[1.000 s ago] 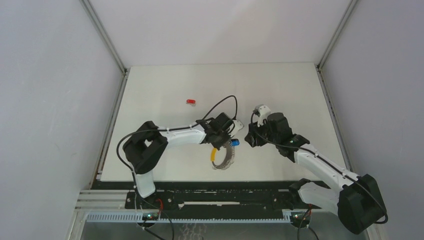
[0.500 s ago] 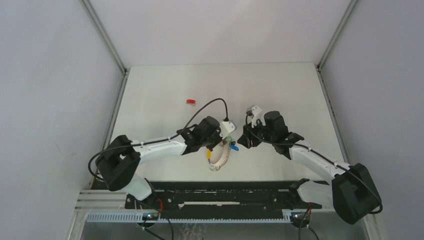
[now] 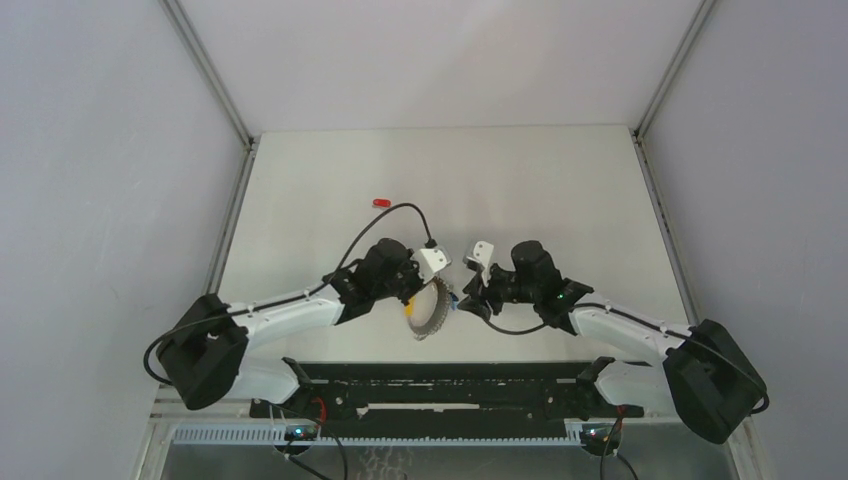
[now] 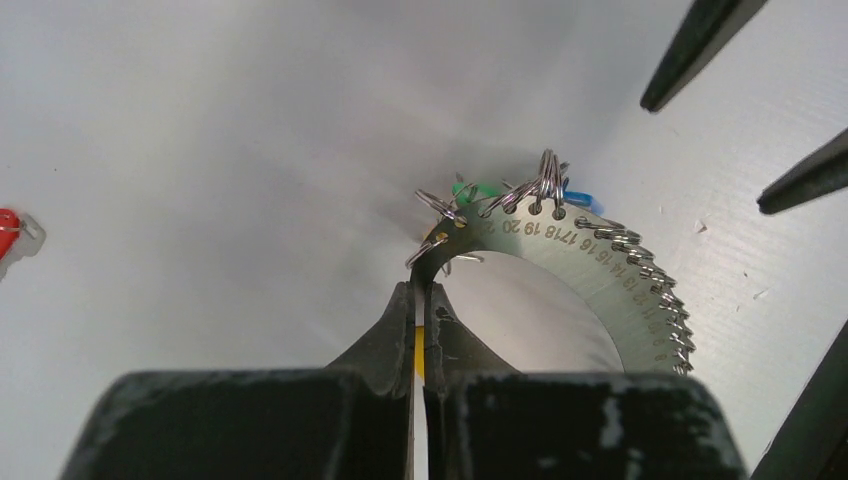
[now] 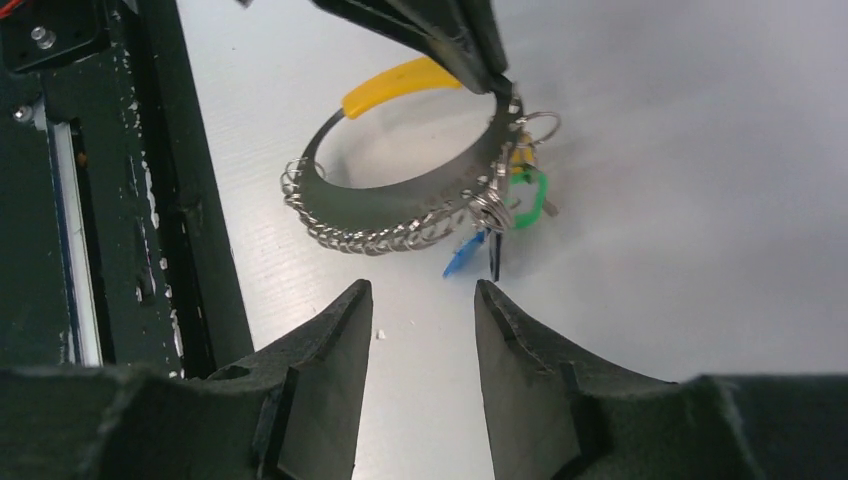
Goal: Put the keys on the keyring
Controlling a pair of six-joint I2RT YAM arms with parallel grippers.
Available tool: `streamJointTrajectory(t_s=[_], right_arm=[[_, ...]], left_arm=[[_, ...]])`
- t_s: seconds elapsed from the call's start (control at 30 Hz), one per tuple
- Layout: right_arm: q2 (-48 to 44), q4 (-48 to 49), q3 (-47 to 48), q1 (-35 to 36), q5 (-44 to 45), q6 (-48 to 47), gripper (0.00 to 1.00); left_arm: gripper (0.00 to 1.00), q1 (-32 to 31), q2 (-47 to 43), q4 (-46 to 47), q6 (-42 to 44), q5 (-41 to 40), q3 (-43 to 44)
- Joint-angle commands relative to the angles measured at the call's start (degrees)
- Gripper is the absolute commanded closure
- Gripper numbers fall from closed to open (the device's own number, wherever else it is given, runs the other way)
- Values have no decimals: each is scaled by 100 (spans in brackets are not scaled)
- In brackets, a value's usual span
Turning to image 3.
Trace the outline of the keyring bunch with coloured tags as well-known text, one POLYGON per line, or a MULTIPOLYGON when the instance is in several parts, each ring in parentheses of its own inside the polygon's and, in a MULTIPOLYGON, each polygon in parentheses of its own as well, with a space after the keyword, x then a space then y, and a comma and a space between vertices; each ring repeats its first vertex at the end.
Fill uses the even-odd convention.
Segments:
POLYGON ((404 307, 404 318, 413 338, 423 341, 438 332, 456 303, 450 283, 439 277, 430 281, 404 307))

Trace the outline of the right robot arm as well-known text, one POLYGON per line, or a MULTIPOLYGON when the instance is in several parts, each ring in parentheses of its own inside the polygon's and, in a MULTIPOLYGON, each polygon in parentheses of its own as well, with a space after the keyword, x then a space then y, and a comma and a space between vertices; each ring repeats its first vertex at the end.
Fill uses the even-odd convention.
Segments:
POLYGON ((765 380, 720 323, 673 324, 640 315, 567 278, 537 240, 516 244, 513 267, 493 260, 494 247, 472 243, 463 260, 473 276, 458 304, 490 324, 507 304, 529 305, 543 328, 593 339, 634 357, 600 357, 581 376, 579 406, 592 416, 614 406, 674 415, 694 434, 724 443, 748 417, 768 410, 765 380))

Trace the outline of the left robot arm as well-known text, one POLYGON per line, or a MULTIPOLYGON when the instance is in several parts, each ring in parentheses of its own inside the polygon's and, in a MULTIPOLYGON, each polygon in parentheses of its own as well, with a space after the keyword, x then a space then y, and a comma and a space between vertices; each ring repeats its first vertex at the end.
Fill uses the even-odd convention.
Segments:
POLYGON ((448 253, 434 242, 412 250, 383 238, 361 259, 325 275, 320 284, 290 298, 260 303, 199 297, 177 324, 149 347, 164 381, 192 411, 223 399, 274 403, 290 417, 305 414, 313 394, 294 360, 262 359, 259 348, 302 331, 340 325, 395 298, 403 304, 449 267, 448 253))

